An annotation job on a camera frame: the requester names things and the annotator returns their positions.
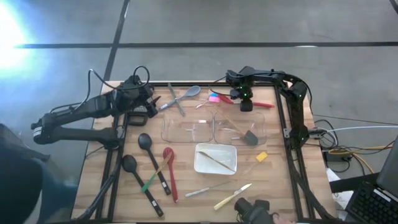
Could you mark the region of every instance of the yellow handle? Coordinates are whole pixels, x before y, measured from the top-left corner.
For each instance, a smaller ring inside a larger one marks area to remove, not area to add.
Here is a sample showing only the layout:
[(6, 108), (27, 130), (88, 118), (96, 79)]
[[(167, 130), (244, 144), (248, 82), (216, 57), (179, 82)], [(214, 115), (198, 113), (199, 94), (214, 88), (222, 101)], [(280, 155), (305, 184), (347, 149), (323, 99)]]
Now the yellow handle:
[(214, 210), (218, 210), (219, 208), (221, 208), (222, 206), (224, 206), (226, 203), (228, 203), (232, 198), (234, 198), (236, 195), (231, 195), (228, 198), (222, 200), (220, 203), (216, 204), (214, 206)]

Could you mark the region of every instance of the white cable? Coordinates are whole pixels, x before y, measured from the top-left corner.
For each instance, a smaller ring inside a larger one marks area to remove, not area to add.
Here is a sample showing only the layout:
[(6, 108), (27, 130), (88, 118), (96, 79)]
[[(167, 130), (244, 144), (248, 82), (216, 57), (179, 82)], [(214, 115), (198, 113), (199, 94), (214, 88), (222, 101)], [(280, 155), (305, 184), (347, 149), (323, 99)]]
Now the white cable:
[(362, 129), (362, 128), (398, 128), (398, 126), (359, 126), (359, 127), (338, 128), (338, 129), (328, 130), (328, 132), (330, 133), (332, 131), (342, 131), (342, 130)]
[(327, 130), (326, 128), (319, 128), (319, 127), (318, 127), (318, 129), (321, 129), (321, 130), (324, 130), (324, 131), (328, 132), (328, 133), (332, 136), (332, 138), (333, 138), (333, 140), (334, 140), (334, 142), (335, 142), (335, 145), (338, 146), (337, 138), (336, 138), (336, 136), (335, 136), (333, 133), (330, 133), (330, 131)]

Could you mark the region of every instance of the black handle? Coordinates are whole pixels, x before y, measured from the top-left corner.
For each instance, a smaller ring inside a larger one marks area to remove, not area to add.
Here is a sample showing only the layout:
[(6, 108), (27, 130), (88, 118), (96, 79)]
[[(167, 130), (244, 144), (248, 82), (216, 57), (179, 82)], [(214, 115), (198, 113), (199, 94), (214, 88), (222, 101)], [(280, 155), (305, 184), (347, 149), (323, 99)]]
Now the black handle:
[[(138, 174), (134, 173), (134, 176), (136, 177), (138, 184), (141, 187), (143, 187), (144, 183), (141, 180), (141, 178), (138, 176)], [(164, 215), (164, 213), (163, 213), (162, 209), (160, 208), (160, 206), (157, 204), (156, 200), (153, 198), (152, 194), (150, 194), (148, 189), (145, 191), (145, 194), (147, 195), (149, 202), (152, 204), (152, 207), (155, 209), (157, 216), (162, 217)]]
[[(157, 165), (155, 157), (154, 157), (154, 155), (152, 154), (152, 152), (150, 150), (148, 150), (148, 155), (149, 155), (152, 163), (154, 164), (155, 170), (159, 169), (159, 166)], [(157, 175), (159, 176), (160, 183), (162, 184), (164, 192), (166, 193), (166, 195), (170, 195), (172, 192), (169, 189), (169, 186), (167, 185), (167, 181), (166, 181), (166, 179), (164, 179), (164, 176), (163, 176), (162, 172), (157, 173)]]

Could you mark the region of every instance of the black metal frame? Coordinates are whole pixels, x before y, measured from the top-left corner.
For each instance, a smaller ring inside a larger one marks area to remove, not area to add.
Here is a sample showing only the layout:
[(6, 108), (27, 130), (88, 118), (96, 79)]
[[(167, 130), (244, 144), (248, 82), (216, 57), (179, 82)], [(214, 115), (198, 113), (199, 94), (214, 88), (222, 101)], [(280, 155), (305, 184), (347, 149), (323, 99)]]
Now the black metal frame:
[[(154, 87), (161, 87), (161, 86), (167, 86), (167, 82), (151, 82), (151, 85)], [(213, 83), (213, 82), (174, 82), (171, 83), (173, 86), (191, 86), (191, 85), (199, 85), (199, 86), (229, 86), (227, 83)], [(287, 123), (285, 120), (285, 113), (284, 109), (282, 106), (282, 98), (280, 97), (280, 93), (277, 91), (277, 88), (274, 84), (271, 83), (259, 83), (256, 86), (268, 86), (268, 87), (274, 87), (275, 90), (275, 97), (276, 97), (276, 103), (278, 107), (278, 113), (279, 113), (279, 119), (280, 119), (280, 128), (283, 132), (283, 129), (287, 128)], [(290, 115), (290, 107), (288, 106), (288, 111), (289, 111), (289, 119), (291, 120), (291, 115)], [(119, 118), (114, 119), (114, 126), (117, 127), (117, 122)], [(123, 124), (124, 131), (127, 132), (127, 122), (126, 122), (126, 116)], [(290, 175), (290, 183), (292, 184), (292, 192), (293, 192), (293, 197), (294, 197), (294, 204), (295, 204), (295, 209), (296, 209), (296, 214), (297, 214), (297, 219), (298, 222), (310, 222), (310, 223), (333, 223), (333, 220), (318, 220), (315, 217), (315, 212), (314, 212), (314, 207), (310, 203), (310, 200), (308, 198), (308, 195), (305, 195), (306, 199), (306, 206), (308, 210), (308, 216), (309, 218), (305, 218), (303, 214), (303, 208), (301, 204), (301, 199), (300, 199), (300, 194), (299, 194), (299, 188), (298, 188), (298, 183), (294, 177), (294, 174), (291, 172), (291, 170), (296, 169), (292, 157), (292, 150), (288, 147), (287, 141), (289, 140), (286, 138), (284, 135), (282, 135), (284, 139), (284, 145), (285, 145), (285, 152), (286, 152), (286, 157), (287, 157), (287, 165), (289, 167), (289, 175)], [(123, 145), (118, 151), (117, 154), (117, 159), (121, 159), (123, 156), (123, 151), (124, 151), (124, 141), (125, 139), (123, 138)], [(103, 176), (103, 181), (101, 183), (101, 186), (105, 182), (105, 180), (108, 178), (109, 171), (111, 168), (111, 161), (112, 161), (112, 156), (113, 156), (113, 151), (109, 151), (106, 155), (106, 162), (104, 166), (104, 176)], [(307, 173), (305, 171), (305, 164), (304, 164), (304, 159), (303, 159), (303, 154), (301, 152), (301, 149), (296, 150), (297, 153), (297, 162), (300, 170), (298, 170), (302, 181), (305, 183), (305, 185), (309, 188), (308, 184), (308, 179), (307, 179)], [(112, 222), (113, 221), (113, 213), (114, 213), (114, 206), (116, 203), (116, 193), (118, 190), (118, 182), (119, 182), (119, 173), (120, 173), (120, 167), (116, 167), (115, 169), (119, 169), (118, 175), (114, 180), (113, 186), (112, 186), (112, 192), (110, 196), (110, 201), (109, 201), (109, 209), (108, 209), (108, 214), (106, 218), (102, 218), (102, 210), (103, 210), (103, 199), (100, 201), (99, 205), (97, 206), (97, 211), (95, 215), (95, 219), (97, 222)]]

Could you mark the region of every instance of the green handle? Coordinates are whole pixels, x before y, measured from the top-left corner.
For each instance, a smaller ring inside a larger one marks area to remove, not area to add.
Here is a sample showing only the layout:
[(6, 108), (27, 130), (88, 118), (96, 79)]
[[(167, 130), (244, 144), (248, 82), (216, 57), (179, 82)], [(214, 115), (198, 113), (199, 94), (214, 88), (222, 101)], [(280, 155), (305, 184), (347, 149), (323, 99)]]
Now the green handle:
[(154, 175), (152, 175), (152, 177), (150, 177), (150, 179), (148, 180), (148, 182), (146, 182), (145, 184), (144, 184), (144, 186), (142, 186), (142, 188), (141, 188), (141, 192), (142, 193), (144, 193), (147, 189), (148, 189), (148, 187), (150, 186), (150, 184), (152, 183), (152, 181), (155, 179), (155, 174)]

